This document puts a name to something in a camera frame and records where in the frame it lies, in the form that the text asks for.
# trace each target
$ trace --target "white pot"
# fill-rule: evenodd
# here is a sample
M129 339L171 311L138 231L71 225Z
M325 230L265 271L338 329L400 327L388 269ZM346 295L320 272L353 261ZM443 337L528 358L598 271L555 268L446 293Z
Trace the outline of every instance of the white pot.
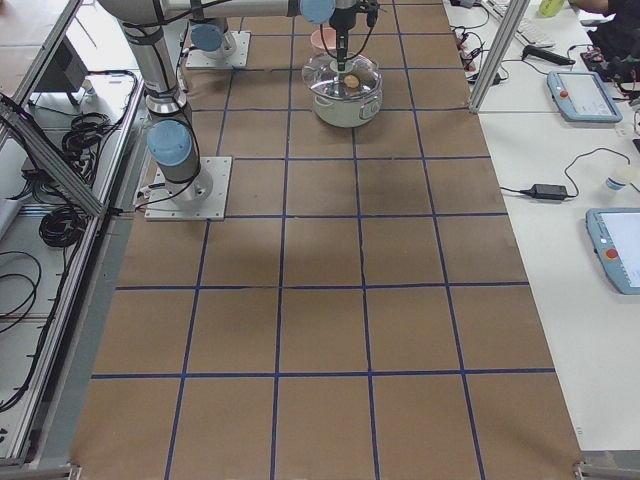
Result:
M369 122L382 107L382 76L374 61L358 55L338 72L331 55L313 57L302 70L302 78L315 94L313 110L325 122L336 127L359 127ZM355 86L343 83L351 75Z
M358 100L337 100L316 95L313 110L336 127L359 127L370 121L382 107L382 84L377 91Z

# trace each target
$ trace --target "wire bundle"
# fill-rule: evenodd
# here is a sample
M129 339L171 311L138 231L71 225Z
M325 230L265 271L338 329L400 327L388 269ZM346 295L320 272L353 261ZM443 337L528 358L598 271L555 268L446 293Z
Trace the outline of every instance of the wire bundle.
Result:
M22 280L25 280L31 286L31 290L29 291L29 294L24 298L24 300L22 300L22 302L20 302L20 304L18 306L14 307L13 309L11 309L8 312L0 314L0 320L6 320L6 319L9 319L9 318L13 317L13 315L15 315L15 314L18 314L20 309L22 309L25 305L27 307L22 313L18 314L16 320L14 320L13 322L9 323L8 326L0 328L0 333L4 333L4 332L12 329L18 323L20 323L22 320L24 320L27 315L29 315L29 312L31 311L31 309L33 308L33 305L36 302L36 292L38 290L38 286L40 285L40 280L42 279L42 265L40 264L40 262L38 261L38 259L36 257L34 257L33 255L31 255L31 254L29 254L27 252L22 252L22 251L19 251L19 250L11 250L11 251L7 251L7 252L0 252L0 257L6 256L6 255L23 256L23 257L27 257L27 258L31 259L35 263L35 265L37 267L37 270L38 270L38 273L37 273L35 279L30 277L29 275L26 275L24 273L18 273L18 272L11 272L11 273L5 273L3 275L0 275L0 282L4 282L4 281L9 280L9 279L22 279Z

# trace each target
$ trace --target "power adapter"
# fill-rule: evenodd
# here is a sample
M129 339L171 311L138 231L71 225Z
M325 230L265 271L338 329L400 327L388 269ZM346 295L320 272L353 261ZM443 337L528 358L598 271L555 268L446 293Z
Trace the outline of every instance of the power adapter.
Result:
M536 183L529 190L520 190L519 193L537 200L556 200L560 202L571 197L564 185L547 185L546 183Z

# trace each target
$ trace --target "grid square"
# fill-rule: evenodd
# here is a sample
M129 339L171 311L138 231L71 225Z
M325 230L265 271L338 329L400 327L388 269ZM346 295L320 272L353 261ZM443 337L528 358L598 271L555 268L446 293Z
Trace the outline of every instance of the grid square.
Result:
M329 125L313 112L291 112L289 148L292 158L353 158L351 129Z
M466 368L553 368L527 286L451 290Z
M383 70L382 72L382 108L409 109L411 96L409 82L404 70Z
M398 5L402 33L449 33L449 19L442 5Z
M94 372L181 372L193 296L185 291L116 291Z
M247 68L287 70L291 66L291 37L252 36Z
M194 112L193 129L202 156L216 156L222 128L222 112Z
M280 215L284 160L233 162L226 215Z
M468 377L487 478L571 480L582 460L555 374Z
M365 215L431 213L421 160L358 160L358 184Z
M374 392L381 478L479 480L458 375L376 377Z
M233 74L229 108L288 108L289 75L287 70L236 70Z
M431 160L427 168L436 212L507 211L490 159Z
M272 411L272 379L187 380L171 479L269 478Z
M227 104L232 72L184 69L189 86L189 103L194 110L223 109Z
M293 37L292 69L301 69L314 55L316 55L316 52L313 50L313 45L311 45L311 40L307 35L296 35ZM297 81L302 82L300 77L297 77Z
M367 291L375 371L460 368L444 288Z
M285 237L286 286L361 285L357 220L290 218Z
M462 108L469 104L469 85L459 69L409 70L416 108Z
M368 285L443 281L431 218L368 218L362 230Z
M298 110L311 110L313 108L313 92L305 85L305 83L297 75L294 75L291 81L291 108ZM291 112L292 123L293 115L296 112Z
M179 386L176 379L89 382L71 462L94 480L122 478L123 472L164 478Z
M302 15L294 17L295 25L296 25L296 35L311 35L314 31L318 29L318 25L307 22Z
M506 215L445 217L438 224L450 282L527 281Z
M287 112L227 112L222 155L284 158Z
M355 136L358 158L420 157L413 112L382 111Z
M358 17L356 26L350 33L366 34L368 32L369 27L367 26L364 15L362 17ZM398 33L396 13L391 5L382 5L382 8L378 11L378 21L376 22L372 35L379 35L381 33ZM353 51L358 51L360 49L360 43L358 41L352 42L352 45L349 48Z
M195 285L204 230L201 222L134 222L118 285Z
M276 478L373 480L366 378L283 378Z
M352 42L358 40L364 40L364 36L354 35ZM398 35L371 35L363 54L383 68L404 68Z
M282 372L367 370L359 290L286 290L281 328Z
M282 220L228 218L211 226L202 284L277 286Z
M288 215L355 215L356 176L352 161L290 161Z
M462 62L453 34L406 35L402 37L407 67L459 68Z
M202 290L190 372L273 372L278 290Z
M418 124L428 157L489 155L480 120L467 110L418 112Z
M244 17L242 30L252 35L289 35L293 29L291 17Z

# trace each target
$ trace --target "white table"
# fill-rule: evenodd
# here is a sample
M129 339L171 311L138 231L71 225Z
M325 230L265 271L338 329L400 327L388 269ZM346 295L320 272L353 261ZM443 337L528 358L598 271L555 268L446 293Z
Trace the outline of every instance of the white table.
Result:
M486 14L447 5L452 25L477 25ZM587 43L576 13L565 7L557 17L536 14L532 1L526 16L557 43L565 55L572 45ZM490 45L497 21L477 30ZM519 58L514 40L506 58ZM584 71L581 49L572 51L574 69ZM568 70L531 59L544 71ZM619 105L617 125L565 122L550 98L546 77L522 63L506 63L510 80L492 87L480 121L501 186L523 189L534 183L566 185L564 168L579 154L608 147L628 155L640 167L631 139L633 112ZM559 204L505 194L507 210L531 283L536 305L562 385L580 447L584 451L640 450L640 296L617 293L593 253L585 229L589 208L640 207L640 194L626 187L617 194L602 187L624 160L599 152L579 160L570 174L580 196Z

